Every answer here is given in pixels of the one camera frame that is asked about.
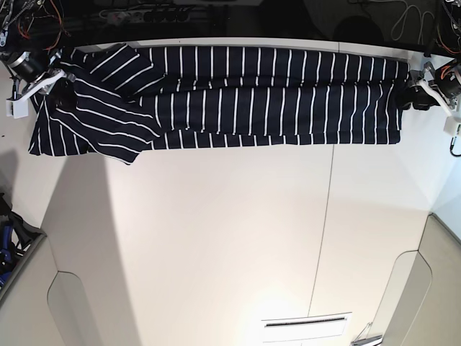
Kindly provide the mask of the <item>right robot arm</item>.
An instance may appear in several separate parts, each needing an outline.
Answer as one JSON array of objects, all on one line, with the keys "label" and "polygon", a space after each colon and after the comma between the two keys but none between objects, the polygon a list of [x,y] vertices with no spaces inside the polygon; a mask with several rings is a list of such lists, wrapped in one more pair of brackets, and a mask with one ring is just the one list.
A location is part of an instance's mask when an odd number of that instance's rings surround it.
[{"label": "right robot arm", "polygon": [[[59,1],[1,2],[1,65],[12,80],[12,95],[6,99],[6,115],[19,119],[30,113],[28,101],[36,95],[53,95],[59,105],[72,105],[76,77],[62,69],[61,38],[65,28],[64,8]],[[57,33],[49,43],[31,31],[35,22],[55,21]]]}]

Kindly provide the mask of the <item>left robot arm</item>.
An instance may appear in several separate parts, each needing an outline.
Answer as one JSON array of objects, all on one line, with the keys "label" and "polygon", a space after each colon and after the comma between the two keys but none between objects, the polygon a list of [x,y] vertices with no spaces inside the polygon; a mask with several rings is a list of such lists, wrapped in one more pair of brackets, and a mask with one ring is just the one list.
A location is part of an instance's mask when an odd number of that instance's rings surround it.
[{"label": "left robot arm", "polygon": [[442,49],[452,59],[440,67],[424,63],[420,71],[408,73],[406,85],[395,98],[399,110],[427,111],[440,107],[448,115],[457,109],[460,101],[460,2],[440,1],[434,20],[426,57]]}]

